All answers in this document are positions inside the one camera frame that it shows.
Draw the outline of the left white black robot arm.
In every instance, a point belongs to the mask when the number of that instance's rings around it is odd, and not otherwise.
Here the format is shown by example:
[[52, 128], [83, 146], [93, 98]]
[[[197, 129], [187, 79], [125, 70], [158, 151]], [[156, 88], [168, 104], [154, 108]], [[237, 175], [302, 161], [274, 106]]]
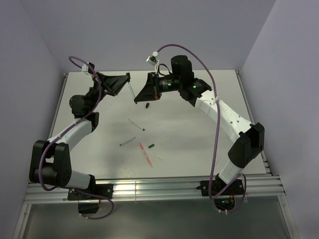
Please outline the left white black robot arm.
[[93, 76], [93, 86], [84, 95], [73, 95], [69, 106], [74, 121], [62, 132], [48, 140], [34, 143], [31, 156], [29, 179], [39, 183], [44, 190], [56, 188], [79, 189], [86, 199], [95, 197], [96, 180], [93, 175], [80, 173], [72, 169], [70, 152], [98, 126], [99, 113], [97, 104], [107, 95], [116, 96], [130, 82], [129, 73], [118, 76], [107, 76], [98, 73]]

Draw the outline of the grey pen diagonal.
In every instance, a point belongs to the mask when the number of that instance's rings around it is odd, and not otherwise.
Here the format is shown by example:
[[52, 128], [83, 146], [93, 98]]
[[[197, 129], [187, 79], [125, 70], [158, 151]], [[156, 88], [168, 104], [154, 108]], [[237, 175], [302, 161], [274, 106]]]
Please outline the grey pen diagonal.
[[125, 142], [120, 143], [120, 146], [123, 146], [123, 145], [125, 145], [125, 144], [127, 144], [127, 143], [133, 141], [135, 138], [136, 138], [136, 137], [132, 137], [132, 138], [126, 140]]

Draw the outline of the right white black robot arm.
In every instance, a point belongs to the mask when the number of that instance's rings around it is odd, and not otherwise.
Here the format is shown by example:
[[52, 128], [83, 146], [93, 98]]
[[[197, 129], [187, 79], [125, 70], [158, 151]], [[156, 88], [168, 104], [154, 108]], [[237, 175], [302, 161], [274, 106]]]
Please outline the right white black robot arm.
[[227, 194], [233, 188], [232, 180], [263, 151], [265, 128], [260, 123], [253, 124], [242, 118], [214, 94], [209, 84], [196, 78], [187, 56], [174, 56], [170, 62], [170, 74], [148, 73], [146, 84], [134, 102], [156, 101], [163, 93], [177, 91], [185, 101], [218, 123], [233, 142], [228, 161], [215, 183], [219, 193]]

